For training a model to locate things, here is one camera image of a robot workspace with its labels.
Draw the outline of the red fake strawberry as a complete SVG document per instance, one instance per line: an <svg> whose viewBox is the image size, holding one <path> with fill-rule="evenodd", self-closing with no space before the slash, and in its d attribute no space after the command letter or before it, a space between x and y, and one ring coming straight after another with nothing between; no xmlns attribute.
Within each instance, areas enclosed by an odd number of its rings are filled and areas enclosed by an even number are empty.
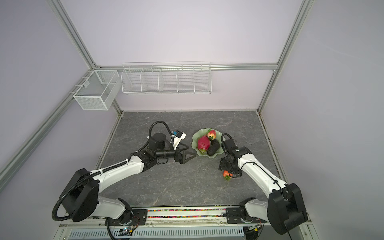
<svg viewBox="0 0 384 240"><path fill-rule="evenodd" d="M228 171L223 171L223 178L226 180L226 181L229 181L233 178L233 174L231 174L230 172Z"/></svg>
<svg viewBox="0 0 384 240"><path fill-rule="evenodd" d="M215 130L210 130L210 131L207 133L207 137L209 138L210 141L215 140L216 137L217 137L216 131L215 131Z"/></svg>

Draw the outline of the pink fake dragon fruit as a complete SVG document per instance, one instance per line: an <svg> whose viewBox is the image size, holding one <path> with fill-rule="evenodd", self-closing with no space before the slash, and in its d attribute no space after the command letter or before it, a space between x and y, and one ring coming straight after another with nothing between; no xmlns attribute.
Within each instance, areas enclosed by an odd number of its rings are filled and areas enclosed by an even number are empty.
<svg viewBox="0 0 384 240"><path fill-rule="evenodd" d="M197 148L202 154L207 153L210 145L211 145L211 141L209 140L209 138L206 135L204 135L198 139Z"/></svg>

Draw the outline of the dark fake avocado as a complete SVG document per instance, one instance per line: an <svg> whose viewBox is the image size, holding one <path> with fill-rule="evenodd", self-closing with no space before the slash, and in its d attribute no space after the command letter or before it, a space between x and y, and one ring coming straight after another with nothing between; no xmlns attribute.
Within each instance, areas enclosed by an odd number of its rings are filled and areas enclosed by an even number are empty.
<svg viewBox="0 0 384 240"><path fill-rule="evenodd" d="M207 151L208 156L213 156L221 147L221 144L217 139L211 141L211 145Z"/></svg>

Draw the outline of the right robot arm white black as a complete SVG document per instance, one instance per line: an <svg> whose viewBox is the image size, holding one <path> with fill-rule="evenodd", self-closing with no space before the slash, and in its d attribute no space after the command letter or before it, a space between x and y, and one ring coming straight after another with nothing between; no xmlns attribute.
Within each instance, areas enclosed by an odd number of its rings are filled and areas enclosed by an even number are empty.
<svg viewBox="0 0 384 240"><path fill-rule="evenodd" d="M281 180L264 167L246 147L237 147L233 140L222 143L225 156L221 158L219 170L227 171L226 179L234 179L247 174L263 191L267 201L248 198L239 204L238 211L230 219L240 219L245 223L253 220L270 223L280 235L305 223L308 214L300 188Z"/></svg>

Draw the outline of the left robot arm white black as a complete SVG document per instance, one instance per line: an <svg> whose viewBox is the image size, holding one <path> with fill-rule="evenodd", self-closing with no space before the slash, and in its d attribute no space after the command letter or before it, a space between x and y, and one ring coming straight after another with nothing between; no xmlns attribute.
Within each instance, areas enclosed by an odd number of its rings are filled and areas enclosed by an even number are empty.
<svg viewBox="0 0 384 240"><path fill-rule="evenodd" d="M130 176L158 165L160 159L173 158L182 165L195 158L196 153L182 142L185 136L183 132L174 132L170 142L167 142L166 135L157 133L122 162L93 171L76 171L55 203L52 219L56 222L81 222L89 217L104 217L108 221L128 225L134 218L132 207L121 198L109 199L99 194Z"/></svg>

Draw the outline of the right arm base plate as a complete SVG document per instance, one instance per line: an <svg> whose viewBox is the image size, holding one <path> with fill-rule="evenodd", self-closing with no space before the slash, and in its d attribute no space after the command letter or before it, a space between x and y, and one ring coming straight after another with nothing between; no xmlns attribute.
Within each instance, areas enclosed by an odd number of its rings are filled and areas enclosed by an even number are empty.
<svg viewBox="0 0 384 240"><path fill-rule="evenodd" d="M223 217L226 218L228 224L264 224L267 221L250 217L244 208L226 208Z"/></svg>

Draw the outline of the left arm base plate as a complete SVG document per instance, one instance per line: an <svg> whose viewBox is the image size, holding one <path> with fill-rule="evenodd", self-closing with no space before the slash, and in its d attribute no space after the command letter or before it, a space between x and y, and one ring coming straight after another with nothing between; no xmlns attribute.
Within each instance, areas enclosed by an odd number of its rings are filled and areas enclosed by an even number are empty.
<svg viewBox="0 0 384 240"><path fill-rule="evenodd" d="M109 220L109 226L143 226L146 224L147 209L133 209L123 213L118 219Z"/></svg>

